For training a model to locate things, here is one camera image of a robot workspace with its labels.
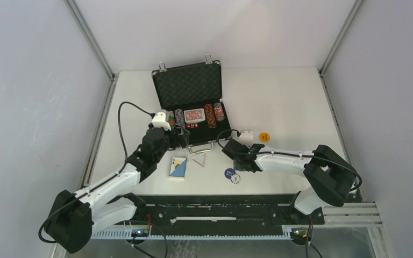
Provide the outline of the black aluminium poker case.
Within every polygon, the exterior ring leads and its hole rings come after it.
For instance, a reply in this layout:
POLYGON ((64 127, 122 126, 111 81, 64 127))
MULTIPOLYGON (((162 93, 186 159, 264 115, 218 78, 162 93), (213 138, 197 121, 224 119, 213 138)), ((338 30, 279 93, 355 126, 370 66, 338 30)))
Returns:
POLYGON ((208 103, 212 106, 221 102, 225 119, 216 121, 216 128, 209 128, 207 120, 200 122, 198 128, 187 128, 189 142, 187 147, 194 147, 215 142, 217 139, 230 137, 231 125, 223 99, 222 63, 205 56, 201 63, 166 68, 161 66, 151 72, 156 94, 163 110, 191 110, 203 108, 208 103))

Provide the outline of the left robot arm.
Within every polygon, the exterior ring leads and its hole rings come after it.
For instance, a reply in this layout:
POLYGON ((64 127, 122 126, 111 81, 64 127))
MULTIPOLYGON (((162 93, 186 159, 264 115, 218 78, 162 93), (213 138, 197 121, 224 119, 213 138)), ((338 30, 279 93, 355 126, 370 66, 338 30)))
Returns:
POLYGON ((164 154, 184 141, 180 131, 179 128, 175 131, 149 128, 121 168, 89 187, 76 192, 60 192, 39 228, 39 239, 60 244, 67 252, 76 253, 93 234, 117 222, 142 223, 147 216, 146 209, 122 197, 121 193, 155 172, 164 154))

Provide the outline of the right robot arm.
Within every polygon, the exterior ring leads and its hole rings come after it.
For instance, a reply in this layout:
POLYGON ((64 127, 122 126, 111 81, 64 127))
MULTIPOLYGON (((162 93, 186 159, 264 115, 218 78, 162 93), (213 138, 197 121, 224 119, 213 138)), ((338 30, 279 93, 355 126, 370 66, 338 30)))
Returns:
POLYGON ((247 147, 230 139, 222 151, 246 171, 279 171, 304 177, 309 187, 297 194, 289 209, 290 219, 297 224, 304 223, 320 207, 342 207, 349 193, 362 182, 358 172, 326 145, 296 152, 264 144, 247 147))

